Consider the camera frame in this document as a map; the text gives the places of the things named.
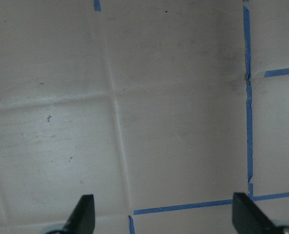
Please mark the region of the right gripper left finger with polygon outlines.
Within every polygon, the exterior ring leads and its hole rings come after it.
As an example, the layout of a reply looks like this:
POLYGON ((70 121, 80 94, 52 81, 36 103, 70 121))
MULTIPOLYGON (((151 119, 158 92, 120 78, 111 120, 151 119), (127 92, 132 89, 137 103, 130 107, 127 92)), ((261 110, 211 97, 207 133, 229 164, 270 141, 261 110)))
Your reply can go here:
POLYGON ((93 234, 95 230, 94 195, 82 195, 68 220, 61 229, 47 234, 93 234))

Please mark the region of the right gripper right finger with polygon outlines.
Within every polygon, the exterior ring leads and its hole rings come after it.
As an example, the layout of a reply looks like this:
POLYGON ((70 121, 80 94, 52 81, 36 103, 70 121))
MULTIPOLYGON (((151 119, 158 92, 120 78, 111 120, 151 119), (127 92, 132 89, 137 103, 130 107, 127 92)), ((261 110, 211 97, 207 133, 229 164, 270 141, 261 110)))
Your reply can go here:
POLYGON ((232 224, 238 234, 289 234, 289 226, 275 225, 245 193, 233 194, 232 224))

